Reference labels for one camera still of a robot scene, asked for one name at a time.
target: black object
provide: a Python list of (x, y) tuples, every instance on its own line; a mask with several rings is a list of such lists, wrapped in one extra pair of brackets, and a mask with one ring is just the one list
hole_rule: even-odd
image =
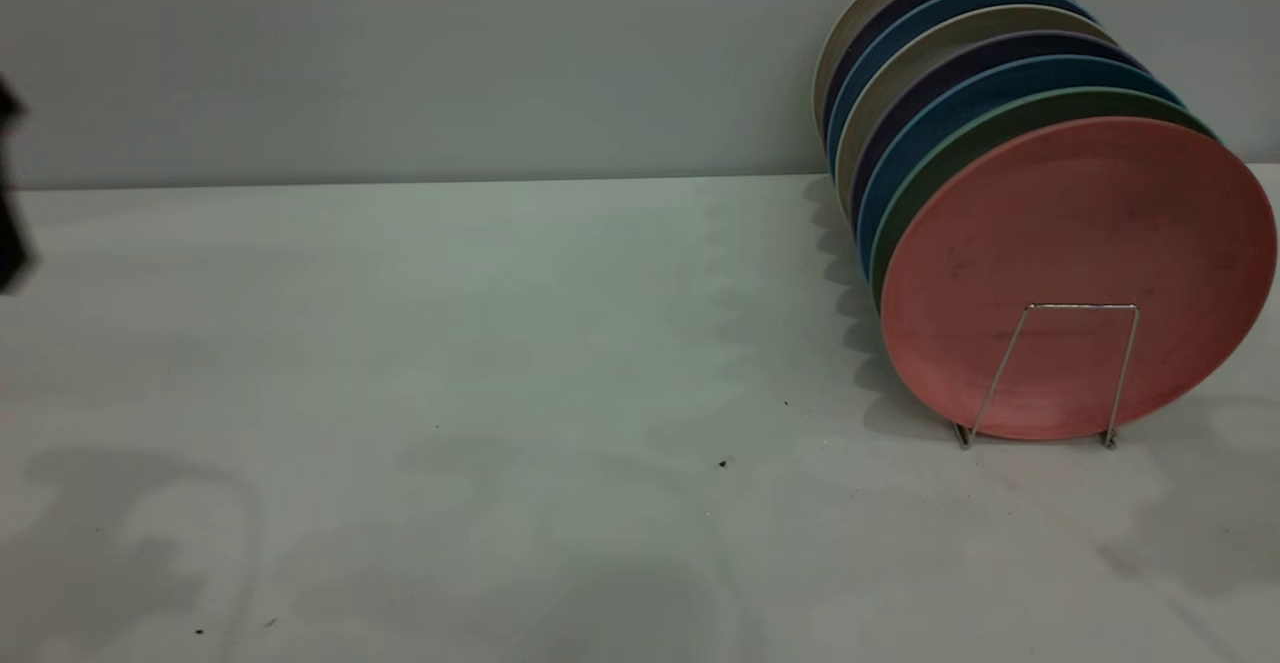
[(0, 78), (0, 293), (9, 293), (19, 274), (31, 262), (31, 253), (28, 253), (27, 243), (23, 242), (22, 230), (18, 227), (18, 218), (9, 204), (9, 175), (4, 157), (4, 134), (23, 113), (27, 113), (26, 108), (10, 92), (4, 78)]

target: gray wall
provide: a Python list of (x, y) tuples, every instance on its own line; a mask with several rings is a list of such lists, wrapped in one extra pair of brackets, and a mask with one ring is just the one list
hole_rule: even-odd
[[(27, 186), (817, 172), (851, 0), (0, 0)], [(1249, 161), (1280, 0), (1080, 0)]]

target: plate stand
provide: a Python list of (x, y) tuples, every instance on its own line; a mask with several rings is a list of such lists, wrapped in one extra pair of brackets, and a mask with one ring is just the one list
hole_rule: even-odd
[(1005, 366), (1009, 363), (1009, 357), (1014, 353), (1014, 346), (1018, 343), (1018, 337), (1023, 332), (1023, 325), (1027, 324), (1027, 317), (1030, 316), (1032, 311), (1133, 311), (1133, 325), (1129, 326), (1129, 343), (1125, 344), (1124, 349), (1124, 363), (1120, 366), (1120, 380), (1116, 380), (1116, 395), (1115, 401), (1111, 403), (1111, 421), (1107, 422), (1106, 433), (1101, 434), (1102, 445), (1111, 449), (1116, 445), (1116, 413), (1120, 412), (1120, 397), (1124, 394), (1124, 381), (1125, 376), (1129, 374), (1129, 358), (1133, 355), (1133, 340), (1138, 335), (1138, 317), (1142, 311), (1134, 306), (1129, 305), (1084, 305), (1084, 303), (1032, 303), (1023, 310), (1023, 315), (1018, 319), (1018, 326), (1014, 329), (1014, 335), (1009, 339), (1009, 347), (1005, 348), (1005, 357), (1000, 360), (1000, 367), (996, 369), (996, 378), (991, 379), (991, 388), (987, 389), (987, 397), (982, 399), (982, 408), (978, 408), (978, 417), (973, 422), (973, 427), (968, 429), (961, 426), (960, 422), (951, 421), (951, 426), (955, 429), (956, 439), (960, 440), (960, 448), (968, 449), (973, 445), (974, 440), (978, 438), (978, 431), (982, 429), (982, 420), (987, 416), (987, 408), (991, 404), (991, 399), (996, 397), (996, 387), (1000, 385), (1000, 376), (1005, 374)]

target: green plate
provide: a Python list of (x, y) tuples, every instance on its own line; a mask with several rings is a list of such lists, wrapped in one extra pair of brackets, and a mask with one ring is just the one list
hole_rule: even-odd
[(911, 225), (915, 212), (919, 212), (919, 209), (929, 201), (933, 193), (937, 193), (937, 189), (951, 180), (951, 177), (968, 166), (969, 163), (977, 161), (992, 148), (1007, 143), (1020, 134), (1060, 122), (1093, 119), (1093, 116), (1143, 116), (1144, 119), (1171, 122), (1171, 124), (1207, 134), (1210, 138), (1217, 138), (1207, 125), (1183, 108), (1162, 101), (1155, 95), (1138, 93), (1133, 90), (1053, 90), (1051, 93), (1028, 95), (1027, 99), (996, 108), (995, 111), (961, 127), (950, 138), (937, 145), (928, 156), (919, 161), (919, 165), (915, 165), (897, 193), (893, 195), (879, 220), (876, 243), (872, 246), (872, 294), (877, 311), (879, 311), (884, 274), (888, 271), (893, 250), (897, 248), (902, 234)]

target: table surface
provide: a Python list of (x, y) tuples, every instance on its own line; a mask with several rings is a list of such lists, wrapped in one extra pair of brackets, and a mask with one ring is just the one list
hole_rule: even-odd
[(20, 204), (6, 663), (1280, 649), (1275, 302), (1116, 451), (961, 452), (824, 177)]

